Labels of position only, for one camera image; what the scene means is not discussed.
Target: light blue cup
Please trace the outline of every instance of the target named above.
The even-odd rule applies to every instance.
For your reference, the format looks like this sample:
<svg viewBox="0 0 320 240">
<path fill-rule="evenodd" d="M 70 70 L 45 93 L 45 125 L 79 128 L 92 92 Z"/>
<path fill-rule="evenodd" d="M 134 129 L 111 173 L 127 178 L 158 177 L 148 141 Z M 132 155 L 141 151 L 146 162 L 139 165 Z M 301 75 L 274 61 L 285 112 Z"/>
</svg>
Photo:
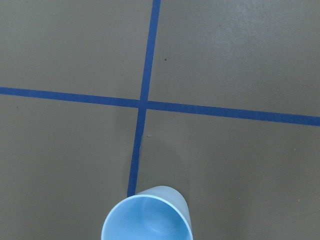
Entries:
<svg viewBox="0 0 320 240">
<path fill-rule="evenodd" d="M 106 217 L 101 240 L 193 240 L 186 200 L 169 186 L 128 197 Z"/>
</svg>

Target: plastic cup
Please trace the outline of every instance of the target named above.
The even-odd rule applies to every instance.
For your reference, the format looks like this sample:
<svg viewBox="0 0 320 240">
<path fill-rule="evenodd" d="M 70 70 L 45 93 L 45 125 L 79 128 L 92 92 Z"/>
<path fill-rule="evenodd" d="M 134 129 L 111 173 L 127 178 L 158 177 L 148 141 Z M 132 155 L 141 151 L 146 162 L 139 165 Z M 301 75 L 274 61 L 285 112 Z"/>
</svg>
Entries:
<svg viewBox="0 0 320 240">
<path fill-rule="evenodd" d="M 193 240 L 186 200 L 169 186 L 128 197 L 106 217 L 101 240 Z"/>
</svg>

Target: concrete floor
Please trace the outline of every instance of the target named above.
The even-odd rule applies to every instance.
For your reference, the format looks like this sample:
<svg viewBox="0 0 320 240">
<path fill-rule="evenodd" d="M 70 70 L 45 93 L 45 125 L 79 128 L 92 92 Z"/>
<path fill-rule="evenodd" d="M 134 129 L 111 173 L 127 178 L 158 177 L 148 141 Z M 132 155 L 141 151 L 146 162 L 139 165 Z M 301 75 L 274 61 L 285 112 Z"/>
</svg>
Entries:
<svg viewBox="0 0 320 240">
<path fill-rule="evenodd" d="M 152 1 L 1 1 L 0 87 L 139 99 Z M 149 100 L 320 117 L 317 1 L 163 1 Z M 0 239 L 99 239 L 138 110 L 0 95 Z M 148 110 L 137 192 L 195 240 L 320 236 L 320 128 Z"/>
</svg>

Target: painter's tape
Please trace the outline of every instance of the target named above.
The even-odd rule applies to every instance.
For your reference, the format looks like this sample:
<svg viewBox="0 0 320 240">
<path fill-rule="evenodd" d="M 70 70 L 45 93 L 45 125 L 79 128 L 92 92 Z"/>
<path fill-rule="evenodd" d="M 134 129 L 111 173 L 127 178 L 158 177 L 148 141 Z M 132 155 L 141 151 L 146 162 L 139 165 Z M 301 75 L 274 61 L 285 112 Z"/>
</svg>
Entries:
<svg viewBox="0 0 320 240">
<path fill-rule="evenodd" d="M 10 87 L 0 87 L 0 94 L 29 97 L 29 98 L 53 99 L 53 100 L 61 100 L 61 101 L 89 103 L 89 104 L 102 104 L 102 105 L 129 107 L 129 108 L 138 108 L 139 106 L 139 101 L 134 99 L 84 95 L 84 94 L 75 94 L 75 93 L 64 93 L 64 92 L 55 92 L 55 91 L 41 91 L 41 90 L 31 90 L 31 89 L 21 89 L 21 88 L 10 88 Z"/>
<path fill-rule="evenodd" d="M 187 105 L 158 101 L 149 101 L 147 108 L 151 110 L 169 111 L 176 113 L 200 114 L 235 119 L 250 119 L 258 121 L 300 124 L 320 127 L 320 117 L 318 116 L 306 116 L 267 111 L 253 111 L 214 106 Z"/>
<path fill-rule="evenodd" d="M 159 12 L 160 12 L 160 3 L 161 3 L 161 0 L 153 0 L 152 2 L 150 26 L 149 26 L 148 40 L 146 44 L 145 60 L 144 60 L 144 68 L 143 68 L 143 76 L 142 76 L 142 84 L 141 84 L 140 105 L 139 105 L 139 111 L 138 111 L 138 116 L 136 121 L 130 175 L 129 175 L 128 189 L 127 189 L 128 197 L 136 194 L 136 188 L 137 188 L 140 148 L 141 148 L 142 137 L 145 129 L 152 64 L 154 59 L 158 19 L 159 19 Z"/>
</svg>

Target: blue tape line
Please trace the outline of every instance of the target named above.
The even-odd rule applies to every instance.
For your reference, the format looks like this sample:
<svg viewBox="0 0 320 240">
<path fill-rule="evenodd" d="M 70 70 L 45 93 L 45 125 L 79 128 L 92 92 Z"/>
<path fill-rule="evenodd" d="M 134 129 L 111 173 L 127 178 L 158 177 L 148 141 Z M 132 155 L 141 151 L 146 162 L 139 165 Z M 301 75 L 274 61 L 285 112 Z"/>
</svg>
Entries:
<svg viewBox="0 0 320 240">
<path fill-rule="evenodd" d="M 198 106 L 187 105 L 179 103 L 168 103 L 149 101 L 147 108 L 151 110 L 187 113 L 187 114 L 200 114 L 226 118 L 236 119 L 250 119 L 258 121 L 268 121 L 287 124 L 300 124 L 309 126 L 320 127 L 320 117 L 306 116 L 287 113 L 267 112 L 267 111 L 253 111 L 243 109 L 232 109 L 214 106 Z"/>
<path fill-rule="evenodd" d="M 102 104 L 112 105 L 120 107 L 138 108 L 139 101 L 134 99 L 107 97 L 107 96 L 94 96 L 94 95 L 83 95 L 75 93 L 63 93 L 55 91 L 41 91 L 41 90 L 30 90 L 10 87 L 0 87 L 0 94 L 22 96 L 39 99 L 53 99 L 89 104 Z"/>
<path fill-rule="evenodd" d="M 154 60 L 154 52 L 155 52 L 155 45 L 156 45 L 160 3 L 161 3 L 161 0 L 153 0 L 152 2 L 150 26 L 149 26 L 148 40 L 146 44 L 145 60 L 144 60 L 144 68 L 143 68 L 143 76 L 142 76 L 142 84 L 141 84 L 140 106 L 139 106 L 138 116 L 136 121 L 130 175 L 129 175 L 129 181 L 128 181 L 128 190 L 127 190 L 128 197 L 136 194 L 136 188 L 137 188 L 140 149 L 141 149 L 142 138 L 145 130 L 146 112 L 147 112 L 147 105 L 148 105 L 152 64 Z"/>
</svg>

